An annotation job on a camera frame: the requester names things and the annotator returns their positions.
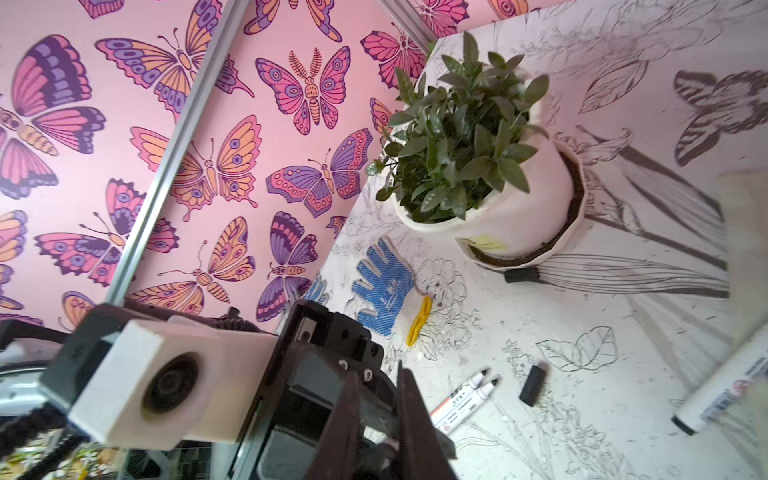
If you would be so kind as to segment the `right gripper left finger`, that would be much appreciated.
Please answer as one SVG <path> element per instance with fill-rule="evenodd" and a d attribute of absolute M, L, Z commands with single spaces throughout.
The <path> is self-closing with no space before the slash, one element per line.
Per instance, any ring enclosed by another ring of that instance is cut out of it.
<path fill-rule="evenodd" d="M 359 375 L 349 372 L 326 422 L 315 457 L 305 473 L 306 480 L 354 477 L 361 425 L 360 389 Z"/>

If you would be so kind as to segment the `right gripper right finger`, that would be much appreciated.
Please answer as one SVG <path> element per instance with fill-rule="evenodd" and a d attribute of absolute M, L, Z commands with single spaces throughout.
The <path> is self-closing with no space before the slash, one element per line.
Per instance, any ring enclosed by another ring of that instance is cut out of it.
<path fill-rule="evenodd" d="M 400 479 L 457 479 L 438 441 L 411 370 L 398 364 L 398 474 Z"/>

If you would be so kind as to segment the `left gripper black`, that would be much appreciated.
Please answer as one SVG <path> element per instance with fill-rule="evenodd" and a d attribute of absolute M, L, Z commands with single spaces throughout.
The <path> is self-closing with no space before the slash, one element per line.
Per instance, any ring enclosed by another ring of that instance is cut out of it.
<path fill-rule="evenodd" d="M 382 371 L 383 355 L 360 323 L 316 302 L 296 301 L 247 417 L 234 478 L 305 479 L 345 377 L 353 372 L 361 382 L 361 425 L 352 479 L 400 479 L 397 378 Z M 455 445 L 435 430 L 451 463 Z"/>

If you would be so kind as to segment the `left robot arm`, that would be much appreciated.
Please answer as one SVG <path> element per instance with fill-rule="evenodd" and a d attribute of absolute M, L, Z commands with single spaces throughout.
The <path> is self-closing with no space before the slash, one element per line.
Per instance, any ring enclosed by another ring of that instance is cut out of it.
<path fill-rule="evenodd" d="M 296 302 L 281 334 L 129 302 L 70 333 L 1 319 L 1 456 L 48 430 L 40 479 L 87 441 L 147 452 L 232 444 L 230 479 L 451 479 L 453 442 L 413 373 L 351 318 Z"/>

